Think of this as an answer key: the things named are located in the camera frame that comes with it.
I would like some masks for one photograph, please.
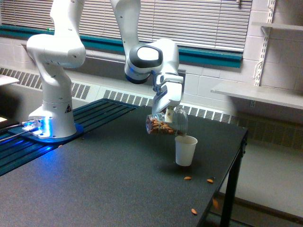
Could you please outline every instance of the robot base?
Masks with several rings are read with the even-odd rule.
[[[71,136],[68,136],[68,137],[64,137],[64,138],[48,138],[48,139],[41,139],[37,136],[34,136],[33,134],[31,133],[25,133],[23,135],[20,135],[21,137],[25,137],[25,138],[28,138],[30,140],[34,140],[36,142],[39,142],[39,143],[46,143],[46,144],[65,144],[67,142],[70,142],[78,137],[80,137],[83,133],[84,133],[84,129],[81,125],[79,124],[75,124],[76,126],[76,130],[77,132]],[[21,133],[21,132],[24,132],[24,130],[22,130],[22,127],[18,127],[18,128],[14,128],[14,129],[11,129],[9,130],[9,132],[11,133],[14,133],[14,134],[18,134],[18,133]]]

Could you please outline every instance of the warning label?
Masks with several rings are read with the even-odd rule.
[[[71,111],[71,106],[68,104],[65,113],[68,113]]]

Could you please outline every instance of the glass jar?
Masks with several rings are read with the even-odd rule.
[[[146,117],[148,134],[186,135],[188,127],[187,114],[182,108],[176,108],[169,113],[161,112]]]

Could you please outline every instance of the black cable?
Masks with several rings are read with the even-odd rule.
[[[7,140],[9,140],[9,139],[11,139],[11,138],[18,137],[18,136],[20,136],[20,135],[22,135],[22,134],[24,134],[24,133],[32,132],[32,131],[36,131],[36,130],[38,130],[38,128],[33,128],[33,129],[31,129],[31,130],[23,131],[23,132],[21,132],[21,133],[18,133],[18,134],[15,134],[15,135],[6,137],[6,138],[4,138],[4,139],[1,139],[1,140],[0,140],[0,143],[2,143],[2,142],[4,142],[4,141],[7,141]]]
[[[11,126],[3,128],[3,129],[0,129],[0,133],[3,133],[3,132],[5,132],[5,131],[7,131],[9,129],[13,129],[13,128],[16,128],[16,127],[21,127],[21,126],[22,126],[22,124],[11,125]]]

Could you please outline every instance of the teal wall trim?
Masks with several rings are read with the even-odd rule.
[[[28,39],[32,35],[36,34],[53,35],[54,31],[20,26],[0,26],[0,35],[4,36]],[[90,35],[81,35],[80,38],[86,48],[117,51],[124,53],[123,44],[120,39],[112,39]],[[188,62],[189,64],[197,63],[240,68],[243,54],[179,47],[179,57],[181,62]]]

